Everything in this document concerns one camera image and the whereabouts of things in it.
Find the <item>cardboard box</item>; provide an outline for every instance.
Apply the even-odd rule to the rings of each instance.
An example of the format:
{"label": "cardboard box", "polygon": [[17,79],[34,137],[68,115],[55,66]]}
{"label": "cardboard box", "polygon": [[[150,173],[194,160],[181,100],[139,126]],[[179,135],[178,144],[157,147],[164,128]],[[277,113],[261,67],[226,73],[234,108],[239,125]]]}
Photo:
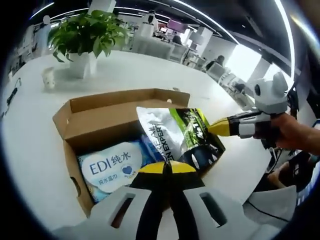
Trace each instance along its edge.
{"label": "cardboard box", "polygon": [[76,156],[139,138],[144,131],[137,107],[185,108],[189,98],[188,93],[163,89],[103,93],[71,99],[53,116],[63,139],[65,162],[78,192],[77,199],[87,216],[94,202]]}

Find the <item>white flower pot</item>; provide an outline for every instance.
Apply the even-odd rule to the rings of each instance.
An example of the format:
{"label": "white flower pot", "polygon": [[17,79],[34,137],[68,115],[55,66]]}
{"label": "white flower pot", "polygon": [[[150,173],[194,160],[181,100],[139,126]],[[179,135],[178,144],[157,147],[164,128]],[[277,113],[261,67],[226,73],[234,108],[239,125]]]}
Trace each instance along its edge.
{"label": "white flower pot", "polygon": [[93,77],[97,72],[97,58],[93,52],[81,55],[70,53],[70,75],[77,79]]}

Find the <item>wet wipes package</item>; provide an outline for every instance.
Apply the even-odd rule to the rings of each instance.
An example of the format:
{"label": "wet wipes package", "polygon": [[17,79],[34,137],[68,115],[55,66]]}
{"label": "wet wipes package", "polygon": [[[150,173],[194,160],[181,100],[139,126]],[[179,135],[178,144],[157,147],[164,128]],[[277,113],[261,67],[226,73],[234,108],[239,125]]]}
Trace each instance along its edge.
{"label": "wet wipes package", "polygon": [[185,162],[205,172],[225,151],[197,108],[136,108],[140,124],[164,160]]}
{"label": "wet wipes package", "polygon": [[119,187],[131,184],[140,168],[156,162],[140,140],[122,142],[77,158],[95,204]]}

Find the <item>desk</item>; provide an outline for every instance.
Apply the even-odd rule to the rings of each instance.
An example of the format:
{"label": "desk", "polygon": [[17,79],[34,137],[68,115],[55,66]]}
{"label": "desk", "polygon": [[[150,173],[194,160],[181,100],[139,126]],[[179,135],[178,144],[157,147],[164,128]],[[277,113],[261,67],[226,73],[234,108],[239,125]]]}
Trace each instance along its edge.
{"label": "desk", "polygon": [[[51,66],[63,71],[68,64],[58,63],[51,55],[29,61],[8,83],[2,99],[4,105],[15,80],[21,77],[22,86],[2,121],[4,149],[21,196],[50,230],[85,219],[65,164],[63,141],[52,120],[68,99],[104,92],[176,87],[191,94],[189,107],[201,108],[211,123],[242,112],[207,74],[160,58],[123,51],[112,51],[108,58],[101,54],[95,79],[70,80],[64,87],[48,93],[41,72]],[[269,151],[256,139],[233,136],[222,137],[221,141],[226,152],[206,175],[204,183],[243,204],[267,168]],[[170,210],[164,213],[159,237],[178,239]]]}

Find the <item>human hand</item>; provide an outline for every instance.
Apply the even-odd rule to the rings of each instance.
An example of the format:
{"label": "human hand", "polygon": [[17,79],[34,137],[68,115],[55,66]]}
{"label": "human hand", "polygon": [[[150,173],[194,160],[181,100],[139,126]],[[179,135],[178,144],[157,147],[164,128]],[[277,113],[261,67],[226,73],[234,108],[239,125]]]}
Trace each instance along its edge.
{"label": "human hand", "polygon": [[281,134],[276,141],[278,147],[291,150],[305,148],[309,127],[298,123],[293,116],[283,113],[271,120],[271,126],[280,129]]}

